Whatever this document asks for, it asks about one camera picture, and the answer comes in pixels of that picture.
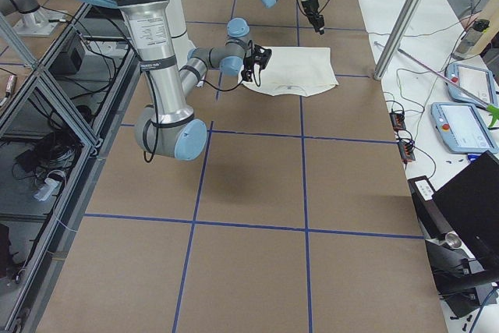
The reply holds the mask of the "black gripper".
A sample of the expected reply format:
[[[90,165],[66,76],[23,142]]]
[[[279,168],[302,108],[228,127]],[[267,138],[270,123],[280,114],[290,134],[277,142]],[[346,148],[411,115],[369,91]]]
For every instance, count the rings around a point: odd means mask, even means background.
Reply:
[[[252,76],[255,73],[255,65],[257,58],[254,54],[247,56],[243,59],[243,68],[241,71],[241,81],[252,82]]]
[[[324,17],[319,11],[318,0],[302,1],[303,11],[309,23],[315,27],[317,33],[324,33]]]

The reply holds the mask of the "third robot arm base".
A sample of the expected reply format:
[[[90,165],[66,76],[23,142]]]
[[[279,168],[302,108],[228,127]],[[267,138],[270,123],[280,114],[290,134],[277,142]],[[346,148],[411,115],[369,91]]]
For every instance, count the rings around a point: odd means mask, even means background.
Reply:
[[[12,28],[24,37],[48,37],[60,24],[60,14],[44,9],[38,0],[1,0],[1,14],[8,16],[13,13],[21,15]]]

